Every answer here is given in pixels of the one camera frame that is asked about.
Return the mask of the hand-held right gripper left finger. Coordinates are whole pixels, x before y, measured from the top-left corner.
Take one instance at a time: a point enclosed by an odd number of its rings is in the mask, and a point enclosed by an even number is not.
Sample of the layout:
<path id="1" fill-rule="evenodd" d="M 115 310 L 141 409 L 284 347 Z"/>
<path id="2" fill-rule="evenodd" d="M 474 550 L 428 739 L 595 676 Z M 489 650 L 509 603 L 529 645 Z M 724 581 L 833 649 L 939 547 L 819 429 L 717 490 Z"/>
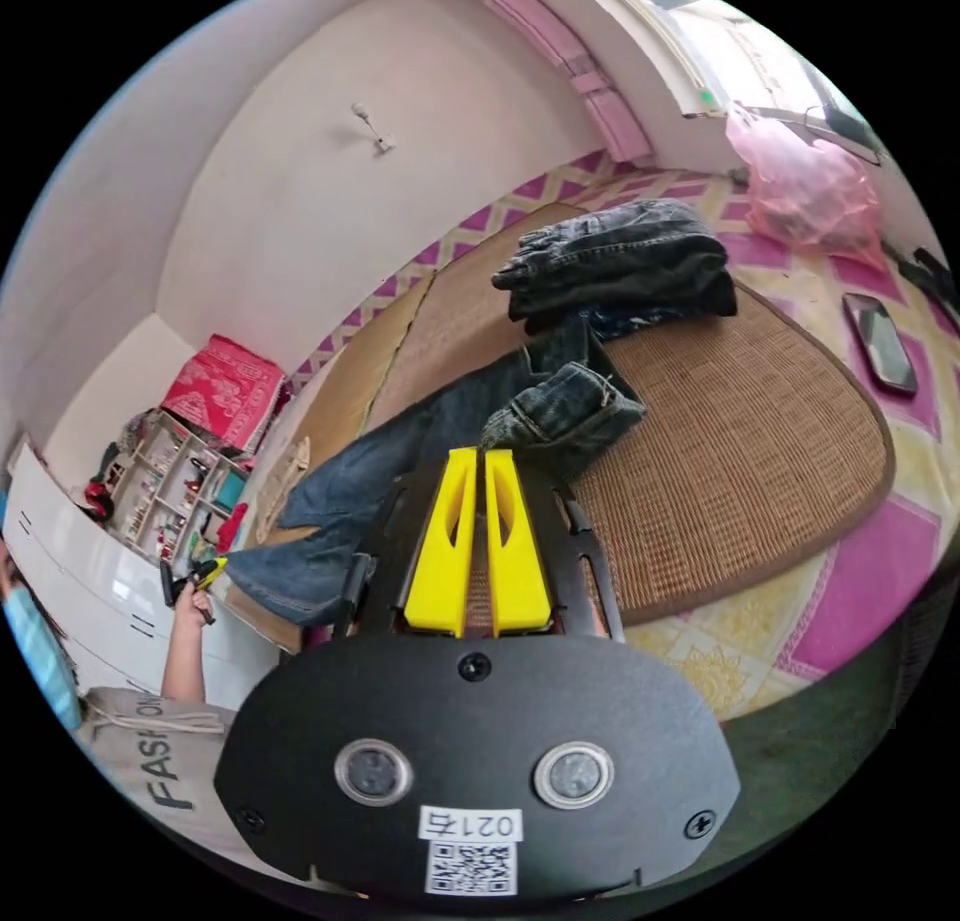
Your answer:
<path id="1" fill-rule="evenodd" d="M 404 605 L 413 630 L 464 631 L 476 500 L 477 451 L 453 449 L 440 474 Z"/>

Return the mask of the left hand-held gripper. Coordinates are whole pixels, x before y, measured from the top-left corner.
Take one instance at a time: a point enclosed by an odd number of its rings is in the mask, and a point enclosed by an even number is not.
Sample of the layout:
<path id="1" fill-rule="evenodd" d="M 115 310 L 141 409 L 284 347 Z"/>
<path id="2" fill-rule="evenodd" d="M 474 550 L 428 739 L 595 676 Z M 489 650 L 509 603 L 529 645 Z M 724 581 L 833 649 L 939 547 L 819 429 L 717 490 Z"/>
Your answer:
<path id="1" fill-rule="evenodd" d="M 174 609 L 182 589 L 192 583 L 195 588 L 209 588 L 223 573 L 226 557 L 215 557 L 194 564 L 183 577 L 176 577 L 171 564 L 165 560 L 159 562 L 161 588 L 167 608 Z"/>

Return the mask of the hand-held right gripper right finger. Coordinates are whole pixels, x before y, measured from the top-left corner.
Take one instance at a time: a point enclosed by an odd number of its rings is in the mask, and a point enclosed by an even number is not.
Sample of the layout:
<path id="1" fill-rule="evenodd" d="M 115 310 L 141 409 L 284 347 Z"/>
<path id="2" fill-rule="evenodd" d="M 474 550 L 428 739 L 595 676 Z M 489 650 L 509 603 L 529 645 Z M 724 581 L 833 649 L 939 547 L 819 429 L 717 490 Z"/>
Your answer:
<path id="1" fill-rule="evenodd" d="M 550 626 L 552 603 L 513 453 L 486 452 L 484 479 L 493 631 L 542 631 Z"/>

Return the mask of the person's left hand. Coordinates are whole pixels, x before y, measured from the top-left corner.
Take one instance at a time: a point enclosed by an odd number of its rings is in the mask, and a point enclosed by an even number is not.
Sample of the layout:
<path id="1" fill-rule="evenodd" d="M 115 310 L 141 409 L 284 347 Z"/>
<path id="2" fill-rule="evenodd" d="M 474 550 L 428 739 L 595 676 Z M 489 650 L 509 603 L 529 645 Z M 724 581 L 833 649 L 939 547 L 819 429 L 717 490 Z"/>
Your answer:
<path id="1" fill-rule="evenodd" d="M 174 626 L 180 633 L 188 629 L 200 630 L 214 623 L 212 604 L 207 593 L 188 583 L 174 606 Z"/>

